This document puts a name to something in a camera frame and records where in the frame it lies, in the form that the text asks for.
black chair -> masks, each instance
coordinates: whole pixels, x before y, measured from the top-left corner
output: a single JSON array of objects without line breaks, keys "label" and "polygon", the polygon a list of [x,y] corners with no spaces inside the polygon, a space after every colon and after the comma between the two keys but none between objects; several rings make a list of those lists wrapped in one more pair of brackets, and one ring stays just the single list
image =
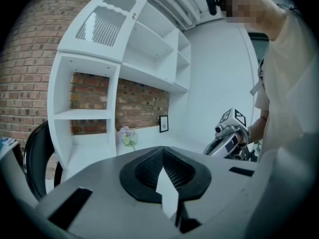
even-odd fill
[{"label": "black chair", "polygon": [[[37,200],[46,195],[45,171],[54,153],[48,121],[39,125],[29,136],[24,149],[24,173],[31,192]],[[60,184],[62,167],[58,162],[54,174],[54,186]]]}]

brick wall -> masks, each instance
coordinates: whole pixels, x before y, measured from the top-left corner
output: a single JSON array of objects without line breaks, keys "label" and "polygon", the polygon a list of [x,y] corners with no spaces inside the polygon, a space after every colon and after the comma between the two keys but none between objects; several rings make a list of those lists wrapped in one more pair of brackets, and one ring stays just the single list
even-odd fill
[{"label": "brick wall", "polygon": [[[0,136],[25,146],[30,133],[47,120],[49,74],[56,48],[68,25],[90,0],[33,0],[13,26],[0,55]],[[108,79],[76,74],[70,107],[101,109],[106,104]],[[168,94],[119,80],[116,128],[152,126],[166,115]],[[75,120],[73,133],[105,132],[103,120]]]}]

framed picture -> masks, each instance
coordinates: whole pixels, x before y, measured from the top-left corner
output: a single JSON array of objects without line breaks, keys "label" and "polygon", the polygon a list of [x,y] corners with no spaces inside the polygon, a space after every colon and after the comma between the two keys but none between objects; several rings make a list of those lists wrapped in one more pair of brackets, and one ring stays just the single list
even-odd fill
[{"label": "framed picture", "polygon": [[168,116],[159,117],[159,131],[160,133],[168,131]]}]

white shelving unit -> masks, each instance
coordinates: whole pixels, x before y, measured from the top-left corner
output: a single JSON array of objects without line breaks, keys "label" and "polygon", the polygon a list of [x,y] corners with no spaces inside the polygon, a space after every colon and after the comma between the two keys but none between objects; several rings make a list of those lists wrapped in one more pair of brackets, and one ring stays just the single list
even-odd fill
[{"label": "white shelving unit", "polygon": [[[191,149],[187,140],[178,137],[187,108],[190,69],[190,43],[146,0],[91,0],[58,46],[48,87],[48,121],[63,167],[62,180],[94,162],[127,152],[115,144],[119,77],[170,92],[170,131],[160,134],[158,127],[138,129],[138,148],[170,145]],[[105,110],[69,108],[74,72],[110,78]],[[107,131],[72,135],[73,119],[106,120]]]}]

white cabinet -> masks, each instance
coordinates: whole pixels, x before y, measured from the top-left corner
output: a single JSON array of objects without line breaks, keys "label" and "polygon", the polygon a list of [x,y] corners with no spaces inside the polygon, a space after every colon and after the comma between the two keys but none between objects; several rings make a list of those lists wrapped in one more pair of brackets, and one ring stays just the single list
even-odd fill
[{"label": "white cabinet", "polygon": [[[171,139],[167,144],[180,147],[180,140],[172,140],[179,138],[169,134],[178,133],[186,110],[190,52],[190,44],[181,31],[146,0],[91,0],[65,32],[49,81],[48,120],[64,169],[62,179],[118,154],[115,103],[119,77],[172,94],[169,114],[178,123],[171,123],[171,131],[161,139]],[[105,110],[69,109],[70,83],[75,72],[110,78]],[[73,119],[106,120],[106,132],[74,136],[70,131]],[[141,133],[141,137],[157,139],[159,130],[148,132],[154,136]]]}]

